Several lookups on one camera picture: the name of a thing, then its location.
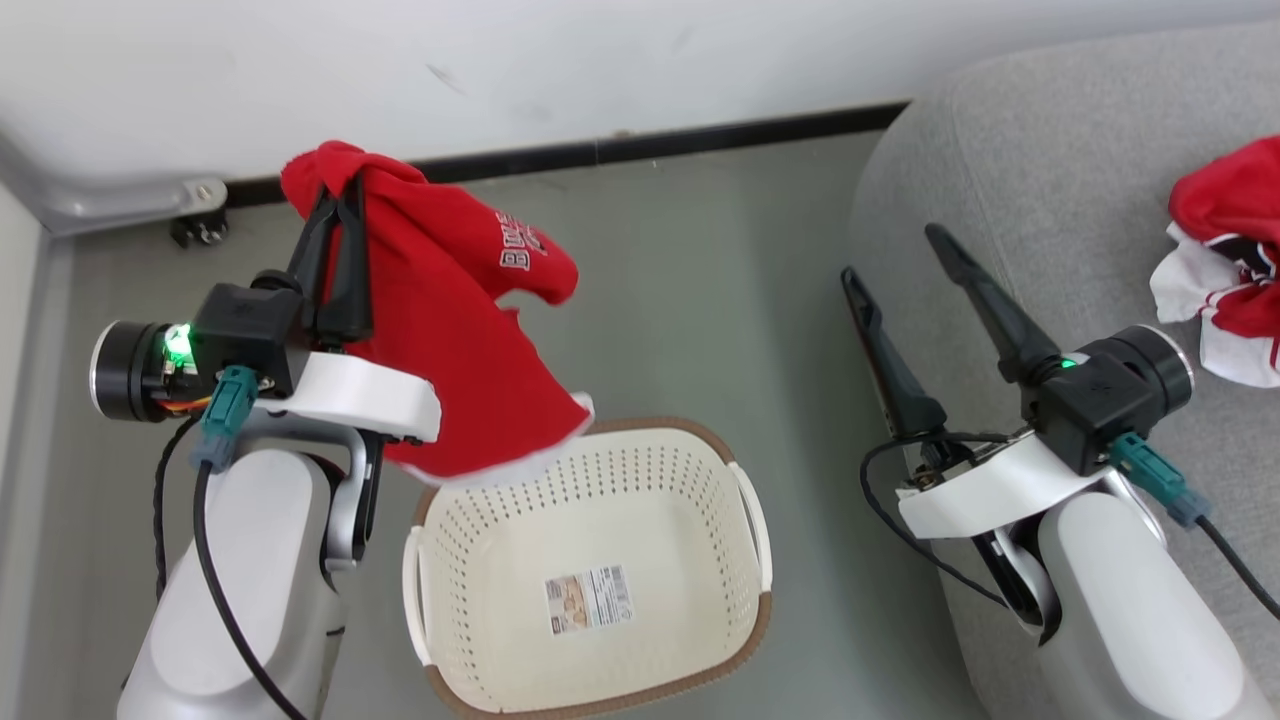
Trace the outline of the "black baseboard strip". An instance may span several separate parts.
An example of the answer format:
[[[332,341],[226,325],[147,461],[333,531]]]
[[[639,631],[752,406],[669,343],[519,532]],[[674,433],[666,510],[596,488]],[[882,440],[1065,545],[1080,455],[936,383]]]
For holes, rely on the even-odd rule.
[[[890,128],[906,106],[906,102],[888,102],[692,129],[611,136],[573,143],[438,158],[415,161],[412,167],[422,172],[429,181],[456,184],[721,152],[841,135],[881,132]]]

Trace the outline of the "paper label sticker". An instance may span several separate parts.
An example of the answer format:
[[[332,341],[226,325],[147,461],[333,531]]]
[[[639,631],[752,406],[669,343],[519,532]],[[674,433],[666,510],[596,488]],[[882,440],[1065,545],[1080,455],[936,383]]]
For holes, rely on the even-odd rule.
[[[543,588],[553,635],[617,626],[637,616],[621,565],[552,578]]]

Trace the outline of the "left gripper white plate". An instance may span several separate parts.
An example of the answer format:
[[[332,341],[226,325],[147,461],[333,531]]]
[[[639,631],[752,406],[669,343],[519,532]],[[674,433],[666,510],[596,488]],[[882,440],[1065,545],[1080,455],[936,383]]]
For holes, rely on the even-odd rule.
[[[356,176],[338,199],[317,192],[288,264],[305,299],[316,299],[317,340],[340,347],[374,334],[365,183]],[[115,322],[102,331],[90,359],[90,397],[105,418],[157,423],[205,410],[220,374],[202,377],[188,324]],[[255,407],[288,413],[412,445],[434,443],[442,405],[431,384],[344,354],[310,354],[291,393],[261,377]]]

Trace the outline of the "red and white striped garment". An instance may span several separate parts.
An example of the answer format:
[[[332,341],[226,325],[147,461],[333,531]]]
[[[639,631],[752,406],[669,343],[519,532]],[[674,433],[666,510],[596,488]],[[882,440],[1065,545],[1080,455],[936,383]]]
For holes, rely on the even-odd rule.
[[[1280,135],[1180,178],[1167,209],[1175,247],[1149,278],[1158,322],[1199,322],[1207,372],[1280,388]]]

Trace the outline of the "red shirt with white lettering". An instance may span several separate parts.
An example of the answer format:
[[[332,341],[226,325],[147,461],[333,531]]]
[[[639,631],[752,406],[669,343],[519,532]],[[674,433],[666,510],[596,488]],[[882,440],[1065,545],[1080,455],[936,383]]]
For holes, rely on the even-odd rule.
[[[321,190],[364,187],[374,332],[352,354],[430,382],[442,406],[436,441],[387,455],[430,486],[518,484],[539,478],[593,423],[585,393],[550,373],[512,307],[512,291],[549,305],[576,291],[573,259],[540,229],[458,186],[351,143],[292,159],[282,188],[298,213]]]

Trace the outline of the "cream perforated laundry basket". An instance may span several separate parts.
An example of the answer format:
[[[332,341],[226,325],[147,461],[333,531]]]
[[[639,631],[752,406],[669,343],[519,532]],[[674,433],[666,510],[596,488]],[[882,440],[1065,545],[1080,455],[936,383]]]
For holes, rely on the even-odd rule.
[[[543,583],[621,565],[636,619],[553,635]],[[584,720],[730,675],[762,644],[773,562],[732,450],[681,418],[604,421],[539,477],[426,489],[406,624],[460,720]]]

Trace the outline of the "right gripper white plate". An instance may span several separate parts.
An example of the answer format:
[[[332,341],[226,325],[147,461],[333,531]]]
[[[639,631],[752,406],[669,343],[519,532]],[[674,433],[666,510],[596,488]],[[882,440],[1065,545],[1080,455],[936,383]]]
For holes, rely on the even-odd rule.
[[[1161,420],[1190,401],[1196,388],[1194,369],[1169,334],[1151,325],[1132,325],[1062,359],[1059,346],[945,225],[925,225],[925,238],[943,273],[968,296],[998,355],[998,373],[1007,383],[1037,387],[1060,372],[1062,360],[1073,365],[1092,354],[1112,356],[1152,389],[1148,407],[1133,430],[1125,432],[1143,439],[1149,438]],[[883,328],[883,313],[855,269],[844,268],[840,281],[890,434],[900,439],[941,432],[947,421],[946,411],[925,392],[893,346]],[[908,529],[919,539],[969,538],[1039,516],[1075,495],[1111,484],[1112,493],[1129,502],[1155,537],[1164,541],[1164,529],[1133,488],[1119,478],[1117,470],[1108,464],[1108,454],[1103,460],[1098,471],[1079,477],[1057,460],[1030,428],[1023,437],[963,468],[940,486],[901,500],[900,511]]]

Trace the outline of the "grey fabric sofa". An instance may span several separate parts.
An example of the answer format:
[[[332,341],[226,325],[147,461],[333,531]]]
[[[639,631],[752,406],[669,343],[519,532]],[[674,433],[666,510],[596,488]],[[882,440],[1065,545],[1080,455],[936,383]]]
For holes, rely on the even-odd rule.
[[[1019,393],[924,227],[946,225],[1061,348],[1158,325],[1149,275],[1172,247],[1171,187],[1280,135],[1280,15],[1039,49],[980,63],[914,100],[877,145],[852,205],[850,264],[948,429],[1010,432]],[[1280,601],[1280,389],[1199,366],[1199,325],[1165,327],[1196,392],[1151,443]],[[1201,530],[1155,509],[1171,556],[1280,716],[1280,621]],[[941,579],[969,684],[992,720],[1060,720],[1014,616]]]

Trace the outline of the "small black caster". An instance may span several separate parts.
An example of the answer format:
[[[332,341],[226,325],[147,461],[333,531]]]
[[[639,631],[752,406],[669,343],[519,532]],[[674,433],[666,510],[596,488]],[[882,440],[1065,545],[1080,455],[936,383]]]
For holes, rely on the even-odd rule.
[[[168,233],[179,249],[216,247],[229,234],[227,211],[220,209],[174,218],[168,224]]]

